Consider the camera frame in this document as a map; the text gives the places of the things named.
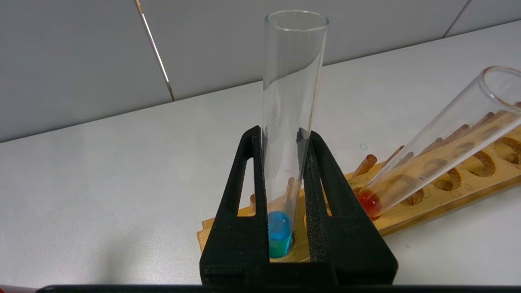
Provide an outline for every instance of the wooden test tube rack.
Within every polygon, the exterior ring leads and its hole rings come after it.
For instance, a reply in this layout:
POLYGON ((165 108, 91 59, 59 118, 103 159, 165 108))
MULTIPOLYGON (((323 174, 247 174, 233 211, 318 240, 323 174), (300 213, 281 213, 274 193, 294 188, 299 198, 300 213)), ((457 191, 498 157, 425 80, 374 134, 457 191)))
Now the wooden test tube rack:
MULTIPOLYGON (((376 164, 375 156, 368 155, 355 172, 346 174, 345 178, 353 191, 356 193, 365 186, 400 149, 379 164, 376 164)), ((382 236, 385 236, 520 183, 521 126, 477 152, 400 204, 385 211, 373 223, 382 236)), ((250 200, 250 207, 239 209, 238 216, 254 215, 253 195, 250 200)), ((197 232, 201 251, 204 249, 213 221, 213 218, 203 221, 203 230, 197 232)), ((304 190, 299 194, 293 238, 294 245, 290 253, 272 261, 309 261, 304 190)))

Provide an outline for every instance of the red liquid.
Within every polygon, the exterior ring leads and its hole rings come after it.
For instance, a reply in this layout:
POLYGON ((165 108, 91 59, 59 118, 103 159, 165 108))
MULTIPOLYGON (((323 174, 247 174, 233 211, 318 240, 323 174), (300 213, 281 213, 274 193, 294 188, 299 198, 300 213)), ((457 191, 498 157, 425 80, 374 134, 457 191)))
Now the red liquid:
POLYGON ((356 195, 367 215, 374 221, 380 217, 380 199, 370 190, 362 190, 356 195))

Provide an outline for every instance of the test tube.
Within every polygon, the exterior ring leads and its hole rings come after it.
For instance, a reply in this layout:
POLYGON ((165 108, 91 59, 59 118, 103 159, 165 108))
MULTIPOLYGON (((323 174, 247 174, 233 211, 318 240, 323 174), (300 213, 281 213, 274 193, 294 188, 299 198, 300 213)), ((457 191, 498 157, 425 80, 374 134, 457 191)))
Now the test tube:
POLYGON ((265 24, 262 151, 269 255, 288 254, 329 20, 303 10, 265 24))
POLYGON ((378 218, 517 127, 520 101, 520 71, 483 70, 361 189, 357 196, 367 214, 378 218))

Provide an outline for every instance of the tile grout line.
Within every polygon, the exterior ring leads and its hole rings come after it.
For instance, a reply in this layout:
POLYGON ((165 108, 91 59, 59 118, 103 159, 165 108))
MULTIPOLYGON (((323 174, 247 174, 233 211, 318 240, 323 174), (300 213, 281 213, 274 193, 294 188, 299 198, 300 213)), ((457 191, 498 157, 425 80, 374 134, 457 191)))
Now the tile grout line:
POLYGON ((471 2, 472 0, 467 0, 467 3, 465 3, 465 5, 463 5, 463 8, 461 8, 460 10, 460 13, 458 13, 456 15, 456 18, 454 18, 454 20, 452 21, 451 25, 449 26, 449 28, 447 29, 447 31, 443 34, 443 36, 441 37, 442 39, 444 39, 445 37, 447 37, 447 34, 449 33, 449 31, 452 29, 452 27, 454 26, 454 24, 456 23, 456 21, 460 18, 461 14, 463 13, 463 11, 465 11, 465 9, 467 8, 468 4, 471 2))
POLYGON ((176 97, 173 95, 172 87, 170 85, 170 81, 168 80, 168 76, 166 74, 165 67, 163 66, 163 61, 161 60, 161 56, 159 55, 159 51, 157 50, 156 43, 154 42, 154 38, 152 37, 152 32, 150 31, 150 28, 148 27, 148 23, 145 18, 145 13, 143 13, 143 8, 141 7, 141 3, 139 0, 134 0, 135 6, 138 9, 139 16, 141 18, 141 22, 143 23, 143 26, 145 27, 146 35, 148 36, 148 40, 150 41, 150 45, 152 46, 152 49, 154 50, 154 55, 156 56, 157 63, 159 67, 161 68, 161 72, 163 74, 163 78, 165 79, 166 86, 168 87, 168 92, 170 93, 170 97, 172 98, 172 101, 176 101, 176 97))

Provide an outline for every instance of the white tabletop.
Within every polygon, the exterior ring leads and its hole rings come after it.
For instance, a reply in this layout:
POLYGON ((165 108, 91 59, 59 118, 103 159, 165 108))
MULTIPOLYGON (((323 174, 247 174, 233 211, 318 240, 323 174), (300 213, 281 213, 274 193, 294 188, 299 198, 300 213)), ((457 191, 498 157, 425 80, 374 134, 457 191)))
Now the white tabletop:
MULTIPOLYGON (((520 34, 518 21, 327 66, 313 129, 345 173, 387 158, 482 69, 521 68, 520 34)), ((196 232, 261 103, 256 82, 0 144, 0 284, 199 283, 196 232)), ((386 237, 395 284, 521 285, 520 190, 386 237)))

